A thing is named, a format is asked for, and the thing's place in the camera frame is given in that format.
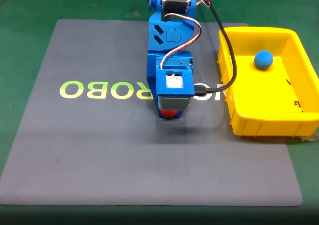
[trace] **white sticker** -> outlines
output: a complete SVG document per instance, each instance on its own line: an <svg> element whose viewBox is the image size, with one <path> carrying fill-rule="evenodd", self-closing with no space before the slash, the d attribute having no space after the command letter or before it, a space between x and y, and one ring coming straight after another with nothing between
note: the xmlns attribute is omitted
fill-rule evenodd
<svg viewBox="0 0 319 225"><path fill-rule="evenodd" d="M184 88L184 82L182 76L166 76L167 88Z"/></svg>

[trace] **yellow bin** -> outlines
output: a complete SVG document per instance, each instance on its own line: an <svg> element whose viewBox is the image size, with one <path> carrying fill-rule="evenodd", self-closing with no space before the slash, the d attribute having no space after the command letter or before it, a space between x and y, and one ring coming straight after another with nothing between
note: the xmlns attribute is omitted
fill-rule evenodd
<svg viewBox="0 0 319 225"><path fill-rule="evenodd" d="M238 75L226 90L230 125L238 136L310 136L319 126L319 80L297 34L288 29L226 28ZM223 84L233 74L227 43L219 32L218 63ZM265 71L255 55L267 50L274 62Z"/></svg>

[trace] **red and white wire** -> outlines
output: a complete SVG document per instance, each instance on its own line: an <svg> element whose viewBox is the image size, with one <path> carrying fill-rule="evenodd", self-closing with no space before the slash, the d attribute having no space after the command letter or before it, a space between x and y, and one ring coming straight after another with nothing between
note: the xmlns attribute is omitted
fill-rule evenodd
<svg viewBox="0 0 319 225"><path fill-rule="evenodd" d="M190 45L193 44L195 41L197 41L198 38L199 38L200 35L201 35L201 25L200 25L200 23L199 23L197 20L195 20L195 19L192 19L192 18L183 16L183 15L180 15L180 14L170 13L170 14L167 14L167 15L164 16L164 21L167 21L169 18L171 18L171 17L173 17L173 16L177 16L177 17L180 17L180 18L182 18L182 19L185 19L185 20L188 20L188 21L190 21L190 22L193 22L194 24L196 24L196 25L199 27L199 33L198 33L193 39L189 40L189 41L186 42L185 44L182 44L181 46L179 46L179 47L177 47L177 48L171 50L169 53L167 53L167 54L164 56L164 58L162 59L161 63L160 63L160 69L163 69L163 64L164 64L165 60L166 60L168 57L170 57L170 56L172 56L173 54L175 54L176 52L178 52L178 51L180 51L180 50L182 50L182 49L184 49L184 48L190 46Z"/></svg>
<svg viewBox="0 0 319 225"><path fill-rule="evenodd" d="M204 3L204 5L205 5L206 7L210 7L210 6L211 6L210 0L199 0L199 1L196 3L196 5L199 5L200 3Z"/></svg>

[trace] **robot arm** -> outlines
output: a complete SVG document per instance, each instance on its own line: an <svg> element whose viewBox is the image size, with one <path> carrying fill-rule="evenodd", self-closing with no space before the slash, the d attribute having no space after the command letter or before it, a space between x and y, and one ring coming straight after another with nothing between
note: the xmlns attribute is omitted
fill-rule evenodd
<svg viewBox="0 0 319 225"><path fill-rule="evenodd" d="M165 21L162 14L186 14L187 18L194 19L197 0L148 1L155 12L149 19L147 81L159 116L163 116L163 111L173 110L175 117L179 118L195 95L193 55L179 51L170 57L165 56L189 41L195 23L189 20Z"/></svg>

